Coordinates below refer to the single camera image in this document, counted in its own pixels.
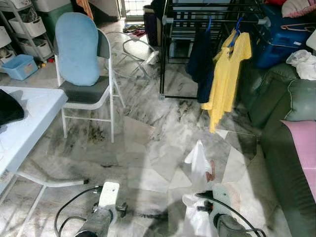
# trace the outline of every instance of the chair leg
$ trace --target chair leg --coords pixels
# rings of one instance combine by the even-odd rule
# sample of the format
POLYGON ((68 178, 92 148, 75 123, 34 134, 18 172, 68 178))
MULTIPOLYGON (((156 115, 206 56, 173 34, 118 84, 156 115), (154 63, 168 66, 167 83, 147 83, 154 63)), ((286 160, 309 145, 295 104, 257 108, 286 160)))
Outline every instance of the chair leg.
POLYGON ((110 91, 111 142, 114 143, 113 92, 110 91))
POLYGON ((61 109, 61 118, 62 118, 62 121, 63 121, 64 138, 67 138, 68 137, 68 133, 67 133, 67 123, 66 123, 64 108, 61 109))
POLYGON ((125 103, 124 103, 122 94, 121 94, 121 92, 120 92, 118 82, 117 82, 117 80, 116 80, 115 77, 113 77, 113 81, 114 81, 114 85, 115 85, 115 87, 116 87, 116 89, 117 89, 117 91, 118 91, 118 96, 119 96, 120 102, 122 103, 123 108, 125 108, 126 106, 125 106, 125 103))

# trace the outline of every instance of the gray chair seat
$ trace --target gray chair seat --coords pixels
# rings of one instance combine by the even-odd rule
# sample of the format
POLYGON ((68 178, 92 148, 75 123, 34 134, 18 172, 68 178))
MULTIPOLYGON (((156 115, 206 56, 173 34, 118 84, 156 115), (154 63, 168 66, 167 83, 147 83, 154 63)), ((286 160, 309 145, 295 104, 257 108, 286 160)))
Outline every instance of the gray chair seat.
POLYGON ((67 103, 95 104, 101 99, 108 85, 109 77, 100 76, 92 86, 78 86, 64 81, 59 89, 64 90, 68 96, 67 103))

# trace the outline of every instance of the green sofa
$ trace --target green sofa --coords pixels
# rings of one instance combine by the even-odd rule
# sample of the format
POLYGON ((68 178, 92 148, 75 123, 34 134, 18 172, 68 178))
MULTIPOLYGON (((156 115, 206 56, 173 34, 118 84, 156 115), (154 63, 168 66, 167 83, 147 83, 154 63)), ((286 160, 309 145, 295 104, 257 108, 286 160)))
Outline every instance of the green sofa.
POLYGON ((237 94, 252 125, 262 129, 268 172, 292 237, 316 237, 316 203, 291 133, 280 121, 316 120, 316 81, 300 79, 287 64, 262 70, 248 60, 240 69, 237 94))

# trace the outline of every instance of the blue cushion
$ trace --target blue cushion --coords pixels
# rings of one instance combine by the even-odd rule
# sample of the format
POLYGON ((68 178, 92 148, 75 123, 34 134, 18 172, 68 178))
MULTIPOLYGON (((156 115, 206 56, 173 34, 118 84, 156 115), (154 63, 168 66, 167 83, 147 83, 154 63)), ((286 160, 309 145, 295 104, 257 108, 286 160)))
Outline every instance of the blue cushion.
POLYGON ((60 75, 74 85, 94 85, 100 71, 97 63, 98 30, 81 13, 63 14, 56 23, 60 75))

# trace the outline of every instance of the blue clothes hanger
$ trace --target blue clothes hanger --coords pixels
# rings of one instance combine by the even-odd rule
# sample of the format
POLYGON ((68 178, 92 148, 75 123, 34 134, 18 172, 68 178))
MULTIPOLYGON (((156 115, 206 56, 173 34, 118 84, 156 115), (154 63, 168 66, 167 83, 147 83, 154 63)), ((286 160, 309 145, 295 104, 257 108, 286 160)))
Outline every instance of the blue clothes hanger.
POLYGON ((207 27, 206 31, 209 31, 211 29, 211 23, 212 23, 212 17, 209 17, 208 27, 207 27))
POLYGON ((240 35, 239 25, 240 25, 240 22, 242 21, 242 19, 243 19, 243 17, 240 17, 236 23, 236 26, 235 26, 236 34, 234 35, 232 42, 228 45, 228 48, 234 47, 236 39, 240 35))

